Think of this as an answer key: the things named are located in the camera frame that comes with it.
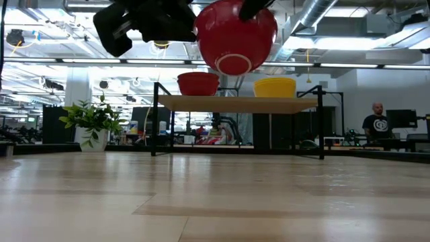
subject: black t-shirt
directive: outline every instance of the black t-shirt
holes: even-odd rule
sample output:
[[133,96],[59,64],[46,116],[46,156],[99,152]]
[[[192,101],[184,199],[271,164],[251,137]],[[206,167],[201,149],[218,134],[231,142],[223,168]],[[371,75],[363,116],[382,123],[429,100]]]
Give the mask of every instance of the black t-shirt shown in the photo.
[[368,128],[372,140],[378,138],[390,138],[390,128],[388,127],[387,117],[376,116],[374,114],[364,119],[363,128]]

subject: graphic print on shirt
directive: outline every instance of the graphic print on shirt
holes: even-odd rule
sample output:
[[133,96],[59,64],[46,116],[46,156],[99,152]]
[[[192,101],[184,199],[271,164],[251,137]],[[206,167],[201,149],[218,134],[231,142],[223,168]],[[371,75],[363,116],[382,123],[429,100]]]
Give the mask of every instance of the graphic print on shirt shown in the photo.
[[387,120],[376,119],[374,121],[374,128],[378,132],[386,132],[386,131],[388,131]]

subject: white pillar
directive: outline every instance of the white pillar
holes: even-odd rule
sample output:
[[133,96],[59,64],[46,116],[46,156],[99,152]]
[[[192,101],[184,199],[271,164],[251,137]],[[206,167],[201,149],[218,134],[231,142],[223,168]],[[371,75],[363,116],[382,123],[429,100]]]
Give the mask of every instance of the white pillar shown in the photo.
[[79,105],[78,100],[91,101],[92,86],[89,78],[89,68],[69,67],[67,70],[66,97],[64,105]]

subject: wooden shelf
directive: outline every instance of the wooden shelf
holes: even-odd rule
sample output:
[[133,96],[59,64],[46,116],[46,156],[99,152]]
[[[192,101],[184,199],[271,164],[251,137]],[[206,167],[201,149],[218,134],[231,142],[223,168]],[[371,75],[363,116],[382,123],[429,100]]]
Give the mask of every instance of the wooden shelf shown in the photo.
[[159,103],[172,111],[295,114],[315,107],[316,99],[276,97],[208,97],[160,95]]

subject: ceiling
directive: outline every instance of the ceiling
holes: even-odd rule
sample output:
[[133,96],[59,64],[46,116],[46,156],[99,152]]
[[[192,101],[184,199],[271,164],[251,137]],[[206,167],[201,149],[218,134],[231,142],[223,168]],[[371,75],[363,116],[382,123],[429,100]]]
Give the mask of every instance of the ceiling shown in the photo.
[[[23,48],[15,48],[5,45],[6,57],[29,57],[29,58],[113,58],[101,45],[97,31],[92,19],[96,8],[78,8],[62,6],[62,1],[39,0],[39,4],[55,2],[50,7],[23,8],[10,6],[5,16],[5,30],[10,33],[12,29],[23,30],[25,43]],[[193,11],[199,12],[209,4],[210,0],[194,0],[191,6]],[[288,38],[283,35],[282,29],[286,27],[288,16],[293,16],[302,10],[304,0],[277,0],[269,9],[274,13],[277,20],[279,32],[269,61],[275,60],[277,53],[282,49]],[[410,9],[426,9],[425,1],[363,1],[363,0],[339,0],[336,5],[325,15],[325,18],[337,17],[339,19],[359,19],[367,15],[383,15],[387,13],[397,14],[396,21],[402,21],[401,15]],[[78,4],[109,4],[109,1],[68,1]],[[398,28],[398,24],[387,20],[385,23],[389,28]],[[128,37],[133,39],[133,48],[121,58],[151,58],[151,59],[180,59],[201,60],[202,57],[196,43],[172,42],[166,51],[155,48],[152,42],[145,43],[141,40],[138,31],[129,31]],[[326,62],[326,63],[403,63],[411,64],[422,59],[419,50],[407,48],[391,48],[384,50],[325,50],[318,48],[296,49],[292,52],[289,61],[300,62]],[[28,65],[25,63],[6,63],[3,70],[3,90],[5,92],[16,91],[26,93],[25,95],[3,94],[0,102],[3,106],[24,105],[25,110],[41,108],[42,104],[61,105],[64,101],[63,91],[54,91],[44,86],[46,80],[53,81],[67,87],[67,70],[70,67],[64,65]],[[137,102],[127,102],[126,97],[110,97],[107,100],[118,106],[149,105],[153,82],[160,81],[170,92],[179,93],[176,77],[189,71],[208,71],[204,67],[197,69],[186,68],[155,68],[155,67],[92,67],[91,79],[93,81],[93,93],[99,95],[102,90],[100,81],[108,81],[109,89],[106,93],[127,93],[138,97]],[[280,69],[265,67],[256,72],[266,74],[303,74],[326,73],[336,77],[344,73],[345,69],[311,69],[295,68]]]

